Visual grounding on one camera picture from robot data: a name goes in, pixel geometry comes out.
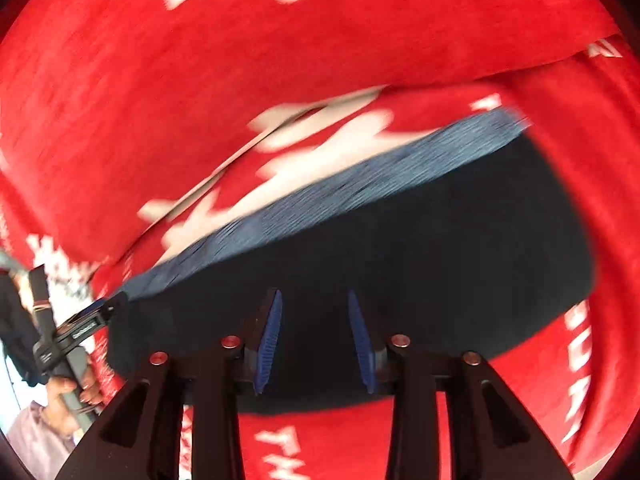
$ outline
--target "lavender sleeve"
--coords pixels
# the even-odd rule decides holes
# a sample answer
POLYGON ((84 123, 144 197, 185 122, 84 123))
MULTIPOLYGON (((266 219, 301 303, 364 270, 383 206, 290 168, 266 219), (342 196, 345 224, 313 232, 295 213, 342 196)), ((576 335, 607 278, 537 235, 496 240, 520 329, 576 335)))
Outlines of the lavender sleeve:
POLYGON ((6 437, 36 480, 54 480, 75 444, 56 434, 41 412, 42 406, 32 402, 18 414, 6 437))

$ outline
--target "red blanket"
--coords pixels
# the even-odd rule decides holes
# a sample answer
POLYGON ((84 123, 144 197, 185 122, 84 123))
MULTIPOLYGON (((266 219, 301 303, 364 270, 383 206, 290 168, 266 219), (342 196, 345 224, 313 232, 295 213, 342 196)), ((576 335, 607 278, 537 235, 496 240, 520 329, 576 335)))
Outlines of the red blanket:
MULTIPOLYGON (((494 364, 580 470, 640 405, 640 70, 621 41, 598 41, 615 32, 597 0, 32 0, 0 45, 2 244, 69 280, 99 268, 95 292, 108 294, 155 264, 175 228, 204 218, 179 231, 205 234, 270 178, 258 170, 281 153, 259 147, 217 171, 295 108, 274 107, 429 90, 432 108, 393 110, 396 132, 515 107, 588 226, 598 286, 588 314, 494 364), (204 197, 172 210, 211 175, 204 197)), ((95 358, 112 396, 105 341, 95 358)), ((382 474, 389 420, 385 404, 244 417, 248 477, 382 474), (297 439, 277 433, 290 427, 297 439)))

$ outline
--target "ridged blue pad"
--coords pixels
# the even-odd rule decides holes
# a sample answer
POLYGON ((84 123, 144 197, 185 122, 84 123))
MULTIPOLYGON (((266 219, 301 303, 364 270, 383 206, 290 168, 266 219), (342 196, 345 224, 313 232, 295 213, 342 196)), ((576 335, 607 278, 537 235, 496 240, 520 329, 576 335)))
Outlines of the ridged blue pad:
POLYGON ((353 342, 356 346, 356 354, 358 355, 358 364, 360 365, 360 375, 362 382, 367 387, 367 391, 372 394, 376 391, 376 359, 371 346, 371 339, 367 326, 364 323, 360 304, 356 293, 349 291, 349 322, 351 323, 351 331, 353 332, 353 342))
POLYGON ((254 390, 256 394, 261 394, 264 387, 269 382, 271 375, 271 365, 276 353, 278 334, 280 333, 280 320, 282 319, 282 293, 277 290, 267 322, 264 325, 260 346, 258 346, 258 359, 255 367, 254 390))

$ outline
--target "person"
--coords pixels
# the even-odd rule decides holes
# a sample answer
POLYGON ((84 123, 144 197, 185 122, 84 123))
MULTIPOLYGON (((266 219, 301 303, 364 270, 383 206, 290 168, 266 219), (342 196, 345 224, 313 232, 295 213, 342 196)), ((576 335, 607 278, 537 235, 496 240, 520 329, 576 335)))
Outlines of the person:
MULTIPOLYGON (((94 406, 102 403, 100 385, 89 366, 82 377, 81 400, 94 406)), ((52 377, 47 382, 47 405, 33 401, 16 417, 7 439, 22 463, 36 480, 54 480, 69 454, 76 447, 74 434, 78 422, 60 395, 72 392, 73 380, 52 377)))

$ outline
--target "screw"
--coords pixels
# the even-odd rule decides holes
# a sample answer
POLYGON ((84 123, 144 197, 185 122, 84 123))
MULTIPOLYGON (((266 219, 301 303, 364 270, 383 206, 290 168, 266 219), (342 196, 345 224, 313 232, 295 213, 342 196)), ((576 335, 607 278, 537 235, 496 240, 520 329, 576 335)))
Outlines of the screw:
POLYGON ((395 334, 391 336, 391 344, 397 348, 407 348, 411 344, 411 339, 404 334, 395 334))
POLYGON ((476 352, 465 352, 462 356, 462 360, 470 366, 478 366, 482 361, 482 358, 480 357, 480 354, 477 354, 476 352))
POLYGON ((149 362, 155 366, 163 365, 169 356, 166 352, 153 352, 149 358, 149 362))
POLYGON ((232 349, 240 346, 240 338, 237 335, 228 335, 220 341, 222 348, 232 349))

